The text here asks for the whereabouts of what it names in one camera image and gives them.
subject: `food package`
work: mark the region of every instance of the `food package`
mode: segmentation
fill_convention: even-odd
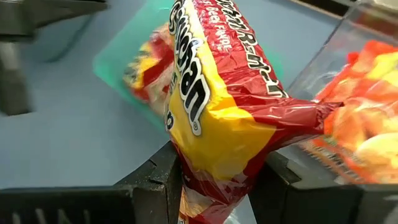
[[[302,146],[345,183],[398,184],[398,48],[371,40],[347,61],[316,97],[344,106]]]
[[[132,94],[163,116],[173,72],[174,54],[169,25],[156,29],[125,71],[124,81]]]
[[[290,98],[230,0],[177,0],[165,124],[183,169],[180,223],[223,223],[268,152],[323,133],[340,103]]]

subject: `brand logo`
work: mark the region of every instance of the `brand logo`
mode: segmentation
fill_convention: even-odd
[[[176,59],[175,67],[180,72],[180,95],[183,106],[188,114],[192,127],[192,133],[201,134],[199,118],[208,100],[210,89],[205,76],[201,73],[201,63],[197,54],[197,48],[203,45],[203,41],[193,37],[190,32],[189,17],[182,7],[184,1],[176,1],[172,7],[169,21],[169,31],[175,35]]]

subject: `plastic packaging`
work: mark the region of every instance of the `plastic packaging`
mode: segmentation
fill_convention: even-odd
[[[182,223],[223,223],[268,152],[323,133],[340,103],[290,98],[230,0],[177,0],[166,128],[182,159]]]
[[[398,183],[398,47],[370,41],[360,53],[348,55],[348,64],[316,100],[344,101],[325,120],[325,136],[302,146],[322,157],[325,151],[342,159],[322,160],[345,182]]]
[[[397,1],[362,0],[350,10],[288,92],[344,101],[325,121],[328,134],[301,146],[339,183],[396,183]]]
[[[145,42],[139,55],[127,66],[124,81],[131,93],[147,103],[159,116],[164,115],[165,101],[173,72],[174,52],[169,24],[159,27]]]

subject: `red and yellow bag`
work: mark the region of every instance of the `red and yellow bag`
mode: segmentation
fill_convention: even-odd
[[[177,0],[165,123],[183,164],[182,223],[219,224],[268,152],[323,133],[339,103],[289,97],[230,0]]]
[[[166,23],[154,30],[149,41],[141,46],[123,77],[131,93],[161,116],[174,68],[173,59],[172,39]]]
[[[372,40],[349,54],[347,66],[316,97],[344,106],[325,120],[327,135],[303,143],[304,149],[346,182],[398,184],[397,77],[397,47]]]

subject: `orange snack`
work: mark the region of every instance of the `orange snack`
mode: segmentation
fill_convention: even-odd
[[[348,182],[398,183],[398,48],[372,40],[347,61],[315,98],[344,107],[325,120],[327,135],[302,146]],[[320,150],[342,158],[349,171]]]

